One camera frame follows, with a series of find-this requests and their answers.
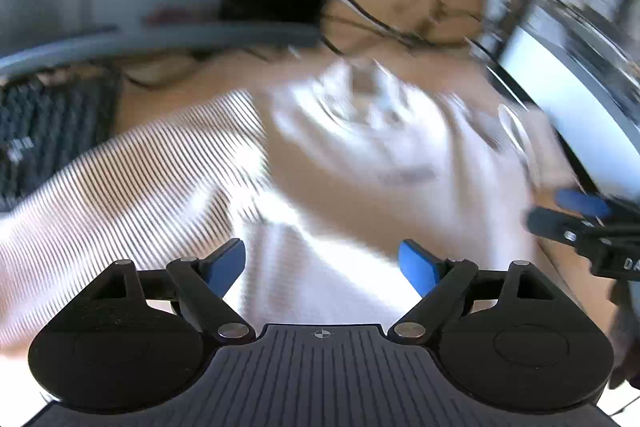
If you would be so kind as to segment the white striped long-sleeve shirt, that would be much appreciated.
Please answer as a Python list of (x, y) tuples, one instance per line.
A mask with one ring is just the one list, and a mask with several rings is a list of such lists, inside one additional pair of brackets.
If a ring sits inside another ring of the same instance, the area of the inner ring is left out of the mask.
[(390, 326), (416, 303), (402, 241), (550, 272), (523, 219), (573, 182), (540, 110), (484, 113), (376, 63), (232, 91), (90, 150), (2, 219), (1, 347), (115, 260), (162, 269), (234, 238), (247, 262), (229, 301), (255, 327)]

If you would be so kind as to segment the black keyboard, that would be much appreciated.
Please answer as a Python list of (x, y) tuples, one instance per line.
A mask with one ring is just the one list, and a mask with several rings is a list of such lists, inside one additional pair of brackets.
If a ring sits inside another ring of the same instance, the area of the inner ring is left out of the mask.
[(24, 77), (1, 89), (1, 211), (112, 134), (122, 80), (112, 72), (47, 86)]

